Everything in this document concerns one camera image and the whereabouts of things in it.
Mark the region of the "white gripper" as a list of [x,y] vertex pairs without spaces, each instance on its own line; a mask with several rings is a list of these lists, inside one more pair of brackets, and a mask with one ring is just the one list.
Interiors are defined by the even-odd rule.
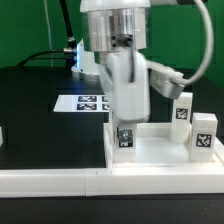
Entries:
[[[99,66],[100,83],[110,109],[119,122],[146,122],[150,116],[150,92],[145,57],[137,51],[109,53]],[[120,147],[132,147],[136,125],[120,123],[117,138]]]

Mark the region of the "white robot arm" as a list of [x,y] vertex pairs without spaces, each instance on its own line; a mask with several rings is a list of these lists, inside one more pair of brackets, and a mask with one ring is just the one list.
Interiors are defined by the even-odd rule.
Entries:
[[84,49],[94,54],[120,148],[135,145],[137,125],[150,116],[147,47],[150,0],[81,0]]

